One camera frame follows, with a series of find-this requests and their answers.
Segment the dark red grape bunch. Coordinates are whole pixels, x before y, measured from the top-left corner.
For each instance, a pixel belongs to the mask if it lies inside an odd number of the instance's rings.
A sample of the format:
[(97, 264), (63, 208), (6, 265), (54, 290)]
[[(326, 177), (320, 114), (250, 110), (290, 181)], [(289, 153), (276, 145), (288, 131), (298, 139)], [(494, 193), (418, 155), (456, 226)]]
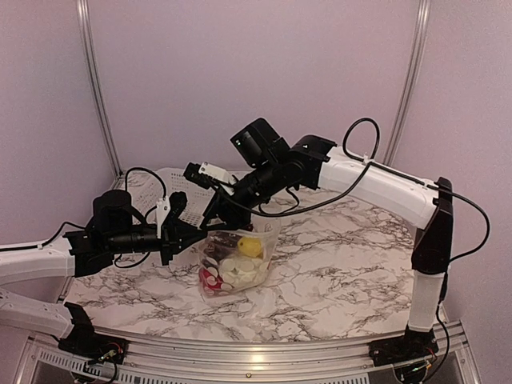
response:
[(219, 268), (224, 259), (239, 256), (238, 241), (242, 238), (236, 234), (216, 234), (208, 237), (200, 246), (200, 265)]

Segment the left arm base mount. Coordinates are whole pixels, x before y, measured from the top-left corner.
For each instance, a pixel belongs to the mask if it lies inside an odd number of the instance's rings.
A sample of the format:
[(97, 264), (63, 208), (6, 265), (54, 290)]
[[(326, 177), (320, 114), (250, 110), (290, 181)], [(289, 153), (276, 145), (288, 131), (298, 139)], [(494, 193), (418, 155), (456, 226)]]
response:
[(84, 357), (88, 364), (112, 362), (122, 364), (128, 341), (99, 334), (91, 324), (75, 324), (70, 334), (58, 340), (58, 348)]

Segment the clear zip top bag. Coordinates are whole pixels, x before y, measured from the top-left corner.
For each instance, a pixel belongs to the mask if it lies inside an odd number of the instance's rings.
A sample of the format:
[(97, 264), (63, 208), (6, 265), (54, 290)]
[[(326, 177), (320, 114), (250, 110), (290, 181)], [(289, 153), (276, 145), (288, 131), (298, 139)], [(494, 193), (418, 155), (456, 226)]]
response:
[(263, 284), (281, 227), (278, 218), (256, 216), (246, 230), (208, 233), (198, 246), (202, 294), (208, 298), (226, 296)]

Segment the white cauliflower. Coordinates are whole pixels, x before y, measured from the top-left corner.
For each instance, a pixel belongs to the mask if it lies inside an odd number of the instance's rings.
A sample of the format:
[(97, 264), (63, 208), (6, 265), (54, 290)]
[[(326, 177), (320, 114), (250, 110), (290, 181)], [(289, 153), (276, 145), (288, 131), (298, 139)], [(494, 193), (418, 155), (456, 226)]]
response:
[(261, 258), (236, 257), (221, 260), (218, 275), (222, 285), (244, 290), (263, 283), (269, 273), (270, 261)]

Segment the red bell pepper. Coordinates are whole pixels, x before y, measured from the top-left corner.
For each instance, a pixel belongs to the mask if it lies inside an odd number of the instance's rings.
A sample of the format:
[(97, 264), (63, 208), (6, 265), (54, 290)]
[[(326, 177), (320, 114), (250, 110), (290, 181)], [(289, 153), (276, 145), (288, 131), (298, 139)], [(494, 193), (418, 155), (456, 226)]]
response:
[(205, 268), (201, 268), (198, 272), (199, 284), (202, 291), (208, 295), (216, 295), (222, 290), (222, 283), (219, 277), (214, 276)]

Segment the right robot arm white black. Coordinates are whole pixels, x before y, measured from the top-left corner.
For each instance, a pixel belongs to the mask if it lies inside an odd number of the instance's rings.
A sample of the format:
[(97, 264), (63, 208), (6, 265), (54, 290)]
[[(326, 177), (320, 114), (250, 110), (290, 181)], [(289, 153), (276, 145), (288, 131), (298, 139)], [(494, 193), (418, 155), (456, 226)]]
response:
[(223, 182), (219, 194), (223, 221), (238, 225), (259, 204), (287, 187), (304, 186), (352, 196), (395, 214), (415, 227), (411, 265), (414, 283), (410, 315), (396, 351), (413, 358), (428, 342), (442, 297), (453, 239), (451, 183), (418, 179), (349, 153), (315, 135), (292, 147), (282, 140), (258, 142), (248, 134), (232, 139), (253, 171), (237, 182)]

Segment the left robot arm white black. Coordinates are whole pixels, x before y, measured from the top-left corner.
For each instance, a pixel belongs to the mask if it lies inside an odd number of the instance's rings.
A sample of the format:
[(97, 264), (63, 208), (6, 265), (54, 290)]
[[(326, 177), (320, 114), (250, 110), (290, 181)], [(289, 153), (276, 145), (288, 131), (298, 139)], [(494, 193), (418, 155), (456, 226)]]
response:
[[(113, 265), (119, 254), (159, 252), (162, 264), (188, 247), (174, 229), (136, 225), (127, 232), (72, 231), (48, 245), (1, 250), (1, 285), (38, 278), (90, 276)], [(1, 290), (1, 324), (68, 339), (85, 356), (101, 349), (88, 315), (80, 305), (56, 304)]]

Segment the yellow banana piece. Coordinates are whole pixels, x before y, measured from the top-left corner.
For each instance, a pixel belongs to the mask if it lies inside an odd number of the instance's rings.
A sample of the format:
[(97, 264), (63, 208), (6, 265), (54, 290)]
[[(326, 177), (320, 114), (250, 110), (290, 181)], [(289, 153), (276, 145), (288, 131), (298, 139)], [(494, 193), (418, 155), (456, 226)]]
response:
[(259, 238), (242, 237), (238, 241), (238, 251), (248, 258), (260, 258), (263, 245)]

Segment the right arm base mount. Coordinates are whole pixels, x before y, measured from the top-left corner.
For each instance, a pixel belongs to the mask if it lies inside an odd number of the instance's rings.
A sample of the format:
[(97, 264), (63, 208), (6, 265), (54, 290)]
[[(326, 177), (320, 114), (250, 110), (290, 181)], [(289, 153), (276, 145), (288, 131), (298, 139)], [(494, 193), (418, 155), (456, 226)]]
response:
[(408, 326), (403, 335), (382, 338), (369, 343), (369, 356), (375, 366), (406, 362), (439, 351), (433, 329), (428, 332), (411, 330)]

